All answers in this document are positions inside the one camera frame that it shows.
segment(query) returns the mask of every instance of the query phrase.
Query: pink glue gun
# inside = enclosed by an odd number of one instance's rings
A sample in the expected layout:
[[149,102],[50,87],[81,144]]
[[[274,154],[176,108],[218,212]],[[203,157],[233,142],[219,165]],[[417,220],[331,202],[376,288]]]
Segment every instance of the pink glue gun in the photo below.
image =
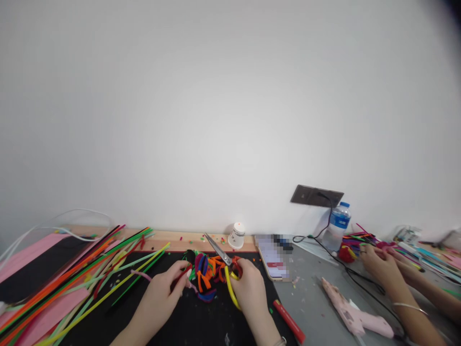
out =
[[363,336],[365,334],[364,328],[366,328],[388,337],[389,339],[394,337],[392,328],[384,318],[381,316],[373,316],[354,308],[349,304],[346,298],[344,298],[338,288],[330,284],[324,278],[322,278],[322,285],[333,303],[333,306],[336,308],[336,311],[346,324],[347,329],[349,329],[349,332],[353,335]]

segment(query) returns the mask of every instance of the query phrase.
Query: red marker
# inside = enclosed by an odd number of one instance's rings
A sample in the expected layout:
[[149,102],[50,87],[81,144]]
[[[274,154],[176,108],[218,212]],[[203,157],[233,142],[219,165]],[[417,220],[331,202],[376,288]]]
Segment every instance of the red marker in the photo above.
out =
[[291,331],[293,332],[296,339],[298,339],[299,343],[302,345],[306,336],[304,335],[303,331],[298,327],[295,321],[291,318],[290,314],[285,310],[282,303],[279,302],[278,299],[274,300],[275,309],[282,315],[284,321],[290,327]]

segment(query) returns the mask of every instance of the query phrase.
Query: power outlet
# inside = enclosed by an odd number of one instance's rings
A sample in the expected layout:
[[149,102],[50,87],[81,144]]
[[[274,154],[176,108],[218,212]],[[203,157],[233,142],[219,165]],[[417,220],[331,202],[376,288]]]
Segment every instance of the power outlet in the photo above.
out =
[[294,191],[293,197],[291,198],[292,203],[307,204],[318,207],[330,207],[328,199],[319,196],[321,192],[331,200],[332,207],[335,208],[344,196],[344,192],[331,191],[319,189],[316,187],[309,187],[304,185],[298,185]]

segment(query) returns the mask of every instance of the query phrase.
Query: scissor handle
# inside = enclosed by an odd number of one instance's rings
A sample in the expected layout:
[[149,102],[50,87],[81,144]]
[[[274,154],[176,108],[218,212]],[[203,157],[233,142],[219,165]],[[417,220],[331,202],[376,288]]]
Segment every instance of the scissor handle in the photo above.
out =
[[[237,307],[237,309],[242,311],[242,309],[240,308],[239,302],[237,301],[237,298],[235,297],[234,290],[232,289],[231,278],[229,277],[229,266],[225,266],[224,273],[226,274],[226,282],[227,282],[227,288],[229,289],[230,298],[234,302],[234,305]],[[233,279],[237,277],[237,275],[235,275],[233,272],[231,273],[231,276]]]
[[237,275],[235,275],[234,272],[230,272],[230,276],[231,276],[231,278],[234,279],[234,280],[237,280],[237,281],[240,280],[240,278],[239,278]]

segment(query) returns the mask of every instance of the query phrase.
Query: black foam sheet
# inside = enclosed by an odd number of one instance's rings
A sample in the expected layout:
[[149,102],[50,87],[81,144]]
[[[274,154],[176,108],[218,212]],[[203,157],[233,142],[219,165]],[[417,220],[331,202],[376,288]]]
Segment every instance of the black foam sheet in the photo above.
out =
[[[133,253],[125,263],[145,255],[145,252]],[[273,282],[267,277],[262,262],[259,261],[259,254],[238,253],[238,256],[250,261],[255,259],[254,265],[260,270],[266,285],[267,306],[274,310],[272,317],[280,335],[287,339],[289,345],[296,345],[293,333],[274,309],[273,301],[279,296]],[[175,261],[181,258],[182,253],[171,253],[170,255],[165,253],[147,274],[153,277],[158,273],[165,272]],[[129,269],[114,274],[98,294],[98,297],[104,296],[110,290],[110,286],[116,284],[116,280],[121,281],[128,274]],[[134,278],[128,280],[75,326],[60,345],[109,345],[128,325],[148,286],[148,281],[141,278],[129,293],[111,308],[112,303],[133,280]],[[229,338],[229,344],[226,346],[256,345],[244,315],[237,310],[229,296],[227,286],[218,283],[216,288],[217,297],[211,303],[199,300],[192,289],[186,289],[170,319],[151,339],[149,345],[226,345],[226,336]]]
[[76,258],[88,242],[72,236],[62,239],[36,259],[0,283],[0,301],[21,302],[43,288],[57,273]]

